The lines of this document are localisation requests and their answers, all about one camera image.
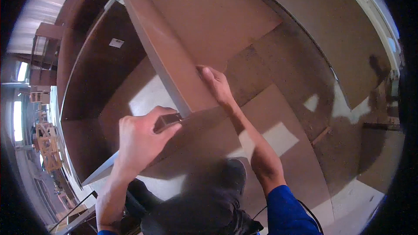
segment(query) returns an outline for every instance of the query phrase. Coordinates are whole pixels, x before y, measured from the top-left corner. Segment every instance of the concrete floor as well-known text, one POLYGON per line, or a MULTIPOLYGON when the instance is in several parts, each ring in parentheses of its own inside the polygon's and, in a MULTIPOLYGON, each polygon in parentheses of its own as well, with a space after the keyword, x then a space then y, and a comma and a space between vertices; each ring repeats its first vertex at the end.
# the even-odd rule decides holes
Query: concrete floor
MULTIPOLYGON (((240 106, 274 83, 310 140, 330 126, 331 131, 313 146, 332 197, 335 220, 323 228, 327 234, 357 234, 384 197, 383 193, 356 180, 362 149, 362 124, 385 117, 385 111, 376 105, 373 95, 351 110, 316 45, 288 14, 279 14, 283 23, 229 60, 225 74, 240 106)), ((114 134, 118 132, 117 123, 108 122, 117 122, 124 115, 146 114, 155 105, 175 108, 149 60, 143 60, 99 117, 105 135, 110 136, 108 142, 117 147, 118 135, 114 134)), ((68 163, 67 152, 65 157, 64 170, 79 200, 91 190, 101 189, 105 178, 81 189, 72 174, 74 170, 68 163)), ((144 176, 139 179, 161 199, 180 192, 174 189, 167 194, 162 189, 167 182, 178 180, 144 176)), ((93 203, 94 199, 89 199, 85 204, 89 207, 93 203)))

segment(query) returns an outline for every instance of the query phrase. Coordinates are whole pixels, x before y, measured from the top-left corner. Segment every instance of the sticker label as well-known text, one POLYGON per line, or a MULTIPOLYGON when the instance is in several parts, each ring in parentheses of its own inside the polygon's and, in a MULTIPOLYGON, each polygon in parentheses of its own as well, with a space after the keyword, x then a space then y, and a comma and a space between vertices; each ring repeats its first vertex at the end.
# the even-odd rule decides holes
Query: sticker label
POLYGON ((122 41, 122 40, 119 40, 119 39, 116 39, 116 38, 112 38, 112 40, 110 41, 109 45, 111 47, 120 48, 123 45, 123 43, 125 43, 125 41, 122 41))

